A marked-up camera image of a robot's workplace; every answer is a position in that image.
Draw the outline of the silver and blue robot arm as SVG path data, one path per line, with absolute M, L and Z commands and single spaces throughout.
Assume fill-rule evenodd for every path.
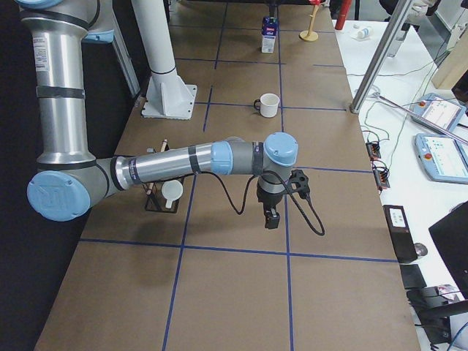
M 33 39 L 43 152 L 27 186 L 31 207 L 65 222 L 131 186 L 189 174 L 246 174 L 257 181 L 265 226 L 275 229 L 282 198 L 292 192 L 298 143 L 276 132 L 262 142 L 238 137 L 142 156 L 97 159 L 88 149 L 82 43 L 114 38 L 110 1 L 21 1 Z

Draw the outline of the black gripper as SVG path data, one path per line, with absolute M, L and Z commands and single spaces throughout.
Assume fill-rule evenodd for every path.
M 282 179 L 274 174 L 261 175 L 257 182 L 257 199 L 263 204 L 263 213 L 265 217 L 265 229 L 273 230 L 279 226 L 280 213 L 276 206 L 280 203 L 286 194 Z

